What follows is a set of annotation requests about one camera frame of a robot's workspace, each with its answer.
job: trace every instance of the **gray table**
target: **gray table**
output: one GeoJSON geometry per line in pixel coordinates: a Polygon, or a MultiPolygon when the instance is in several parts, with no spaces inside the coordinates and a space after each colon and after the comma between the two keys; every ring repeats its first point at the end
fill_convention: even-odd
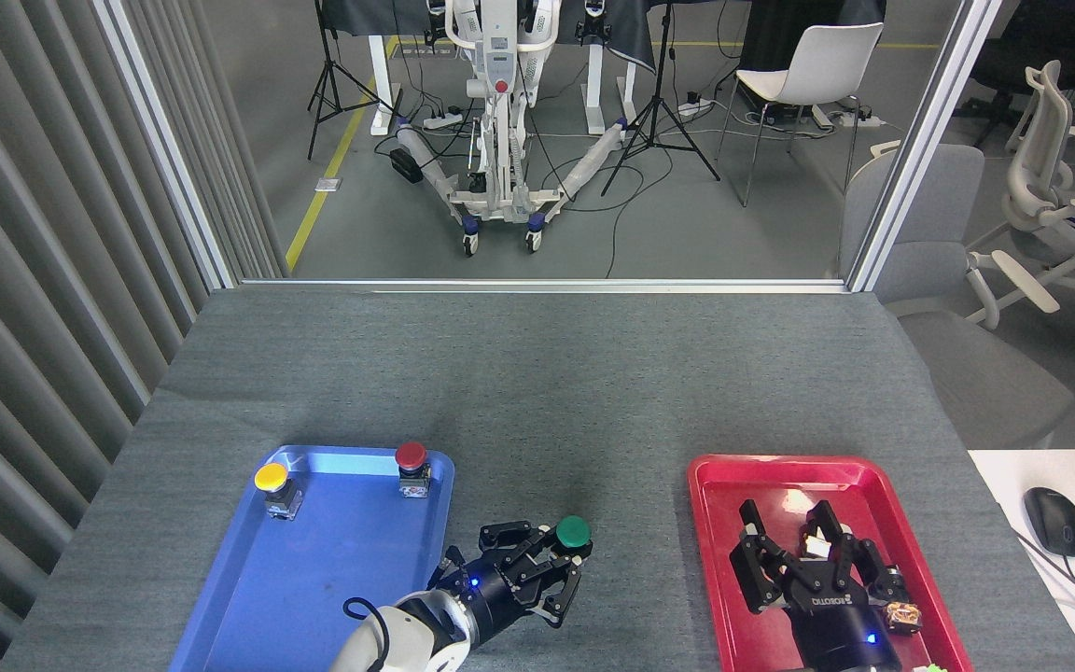
{"type": "Polygon", "coordinates": [[[465,672],[717,669],[684,476],[708,452],[874,460],[977,669],[1075,669],[1063,617],[870,295],[244,286],[210,299],[4,671],[166,669],[260,456],[406,439],[456,462],[448,543],[568,513],[594,528],[568,625],[521,620],[465,672]]]}

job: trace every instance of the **blue tray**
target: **blue tray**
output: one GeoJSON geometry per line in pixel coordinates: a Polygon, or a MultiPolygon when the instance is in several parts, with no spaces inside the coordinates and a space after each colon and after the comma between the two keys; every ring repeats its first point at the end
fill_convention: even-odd
{"type": "Polygon", "coordinates": [[[328,669],[359,625],[343,613],[346,598],[396,603],[426,588],[442,558],[456,469],[436,452],[429,460],[430,497],[406,499],[392,449],[269,454],[256,467],[285,464],[304,488],[301,510],[273,520],[248,477],[170,672],[328,669]]]}

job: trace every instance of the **light stand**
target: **light stand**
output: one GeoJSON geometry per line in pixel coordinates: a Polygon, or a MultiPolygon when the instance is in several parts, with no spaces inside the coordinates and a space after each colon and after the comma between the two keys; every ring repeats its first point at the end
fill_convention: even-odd
{"type": "Polygon", "coordinates": [[[687,132],[687,128],[683,127],[682,120],[675,115],[675,112],[670,109],[666,103],[665,98],[661,97],[661,73],[664,72],[666,65],[666,43],[670,42],[670,16],[671,12],[674,12],[675,3],[674,0],[669,0],[666,3],[666,12],[661,14],[661,54],[658,55],[658,74],[657,82],[654,85],[654,95],[649,98],[649,102],[645,103],[644,108],[641,108],[641,112],[636,114],[636,118],[630,124],[630,129],[632,129],[633,134],[628,139],[625,145],[625,152],[621,153],[621,157],[616,161],[616,166],[613,167],[612,174],[608,175],[608,182],[605,183],[603,190],[600,192],[601,196],[608,192],[608,187],[612,186],[613,180],[616,178],[616,172],[619,171],[619,167],[624,165],[628,159],[635,157],[636,154],[642,152],[658,147],[661,149],[679,149],[683,152],[694,152],[699,157],[699,160],[704,162],[707,170],[712,171],[712,177],[716,178],[717,182],[720,181],[719,173],[716,169],[713,169],[712,163],[708,162],[707,158],[704,157],[703,151],[696,145],[696,141],[691,140],[690,133],[687,132]],[[689,147],[684,147],[684,145],[666,145],[665,142],[658,140],[658,110],[665,110],[666,116],[670,120],[675,123],[675,127],[678,127],[678,131],[683,133],[683,137],[687,139],[689,147]],[[645,126],[645,123],[649,124],[649,131],[645,132],[641,127],[645,126]],[[636,144],[636,140],[641,139],[641,144],[636,144]]]}

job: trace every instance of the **red button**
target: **red button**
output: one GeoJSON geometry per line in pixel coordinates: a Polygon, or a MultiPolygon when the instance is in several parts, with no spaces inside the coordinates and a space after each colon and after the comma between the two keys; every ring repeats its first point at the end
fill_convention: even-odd
{"type": "Polygon", "coordinates": [[[397,464],[406,471],[413,471],[426,463],[426,446],[417,442],[402,443],[397,448],[397,464]]]}

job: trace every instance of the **black object on floor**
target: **black object on floor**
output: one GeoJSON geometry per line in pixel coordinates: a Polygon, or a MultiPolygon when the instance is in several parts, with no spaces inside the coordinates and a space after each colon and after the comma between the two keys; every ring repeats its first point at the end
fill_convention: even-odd
{"type": "Polygon", "coordinates": [[[653,147],[694,152],[699,157],[699,160],[703,161],[704,166],[707,167],[707,170],[711,171],[712,177],[716,178],[717,182],[720,181],[720,174],[716,172],[716,169],[714,169],[707,158],[704,157],[703,151],[699,148],[699,145],[696,145],[696,141],[691,140],[690,133],[687,132],[687,128],[683,126],[682,120],[678,120],[675,112],[670,109],[665,98],[661,97],[661,73],[665,72],[666,46],[670,42],[670,16],[674,11],[674,0],[669,0],[666,3],[666,12],[661,14],[661,54],[658,54],[658,76],[657,82],[655,82],[654,85],[654,95],[653,97],[649,97],[649,102],[646,102],[645,106],[641,108],[641,112],[636,114],[636,118],[632,119],[630,126],[628,126],[633,134],[630,139],[628,139],[628,142],[625,145],[625,151],[621,153],[621,156],[619,156],[619,160],[616,161],[616,166],[613,167],[612,174],[608,175],[608,182],[604,184],[604,187],[600,191],[601,196],[608,192],[608,187],[611,187],[613,181],[616,180],[616,173],[618,173],[619,168],[625,165],[625,161],[635,157],[636,154],[641,154],[642,152],[653,147]],[[687,144],[690,145],[690,147],[683,147],[683,145],[666,145],[665,142],[658,141],[658,108],[665,110],[666,116],[670,117],[670,120],[675,123],[675,127],[677,127],[678,131],[683,133],[684,139],[687,140],[687,144]],[[649,132],[641,130],[641,127],[645,126],[645,123],[649,123],[649,132]],[[636,145],[636,139],[639,138],[641,139],[641,145],[636,145]]]}
{"type": "Polygon", "coordinates": [[[1022,504],[1040,544],[1051,554],[1075,557],[1074,503],[1051,488],[1032,488],[1022,504]]]}

